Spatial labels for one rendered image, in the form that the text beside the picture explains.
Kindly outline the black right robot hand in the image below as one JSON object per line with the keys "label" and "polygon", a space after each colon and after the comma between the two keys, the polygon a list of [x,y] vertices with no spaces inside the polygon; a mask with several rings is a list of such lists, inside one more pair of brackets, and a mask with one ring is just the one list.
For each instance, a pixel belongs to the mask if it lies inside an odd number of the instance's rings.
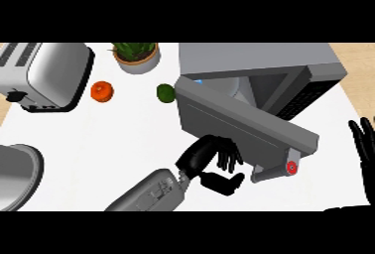
{"label": "black right robot hand", "polygon": [[364,189],[369,203],[367,205],[333,207],[328,211],[371,213],[375,212],[375,129],[367,117],[361,118],[361,123],[350,120],[349,128],[361,158]]}

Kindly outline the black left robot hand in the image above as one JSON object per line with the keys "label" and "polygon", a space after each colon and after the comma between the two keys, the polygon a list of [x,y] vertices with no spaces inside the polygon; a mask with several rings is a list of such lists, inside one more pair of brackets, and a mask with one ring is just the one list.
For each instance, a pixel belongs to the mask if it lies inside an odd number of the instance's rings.
{"label": "black left robot hand", "polygon": [[181,187],[186,191],[191,181],[201,179],[201,185],[212,191],[229,196],[240,188],[245,175],[238,173],[229,179],[216,173],[206,173],[204,170],[214,157],[219,157],[217,167],[232,173],[235,165],[244,163],[237,143],[231,138],[206,135],[191,145],[182,154],[176,167],[181,175]]}

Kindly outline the grey microwave door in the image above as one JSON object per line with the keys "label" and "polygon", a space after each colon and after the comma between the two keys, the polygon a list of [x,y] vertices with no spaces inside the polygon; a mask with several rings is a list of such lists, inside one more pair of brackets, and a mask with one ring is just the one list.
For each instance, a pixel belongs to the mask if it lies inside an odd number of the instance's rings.
{"label": "grey microwave door", "polygon": [[175,91],[182,129],[198,138],[212,134],[234,140],[254,166],[251,181],[294,176],[319,136],[185,76]]}

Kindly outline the grey microwave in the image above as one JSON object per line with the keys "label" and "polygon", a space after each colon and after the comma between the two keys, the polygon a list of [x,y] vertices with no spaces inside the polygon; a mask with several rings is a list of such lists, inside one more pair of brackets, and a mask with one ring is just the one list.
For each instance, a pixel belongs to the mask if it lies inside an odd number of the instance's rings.
{"label": "grey microwave", "polygon": [[181,74],[282,120],[347,75],[327,43],[182,43]]}

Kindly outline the green avocado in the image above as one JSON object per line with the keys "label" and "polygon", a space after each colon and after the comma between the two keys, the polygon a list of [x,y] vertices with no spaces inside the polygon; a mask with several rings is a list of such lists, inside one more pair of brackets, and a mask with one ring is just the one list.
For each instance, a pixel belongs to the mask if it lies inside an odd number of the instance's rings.
{"label": "green avocado", "polygon": [[175,87],[163,83],[157,86],[157,97],[163,103],[172,103],[176,99]]}

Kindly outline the orange fruit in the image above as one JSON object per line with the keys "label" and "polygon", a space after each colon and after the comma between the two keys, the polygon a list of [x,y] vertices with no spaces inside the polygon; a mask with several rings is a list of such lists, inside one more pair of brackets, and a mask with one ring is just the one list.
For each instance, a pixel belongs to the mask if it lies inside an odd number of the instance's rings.
{"label": "orange fruit", "polygon": [[98,81],[92,86],[92,98],[98,102],[108,102],[114,95],[114,89],[107,81]]}

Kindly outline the potted green plant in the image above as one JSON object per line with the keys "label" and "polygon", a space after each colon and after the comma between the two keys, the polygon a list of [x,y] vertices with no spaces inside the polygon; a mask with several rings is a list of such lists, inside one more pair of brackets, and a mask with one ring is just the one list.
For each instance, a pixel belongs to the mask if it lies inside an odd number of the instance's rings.
{"label": "potted green plant", "polygon": [[160,63],[157,43],[114,43],[111,51],[120,68],[130,74],[151,72]]}

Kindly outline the grey round pot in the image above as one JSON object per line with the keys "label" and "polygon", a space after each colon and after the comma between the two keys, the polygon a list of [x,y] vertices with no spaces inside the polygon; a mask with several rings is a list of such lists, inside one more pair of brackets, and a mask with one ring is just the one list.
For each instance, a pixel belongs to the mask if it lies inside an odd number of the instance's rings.
{"label": "grey round pot", "polygon": [[17,211],[30,200],[45,173],[45,158],[33,146],[0,145],[0,211]]}

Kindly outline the silver toaster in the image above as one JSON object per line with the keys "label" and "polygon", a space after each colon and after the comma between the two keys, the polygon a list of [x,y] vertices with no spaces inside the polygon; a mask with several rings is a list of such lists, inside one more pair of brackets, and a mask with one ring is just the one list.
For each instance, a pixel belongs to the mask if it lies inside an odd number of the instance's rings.
{"label": "silver toaster", "polygon": [[85,43],[5,43],[0,94],[28,112],[70,112],[79,105],[95,65]]}

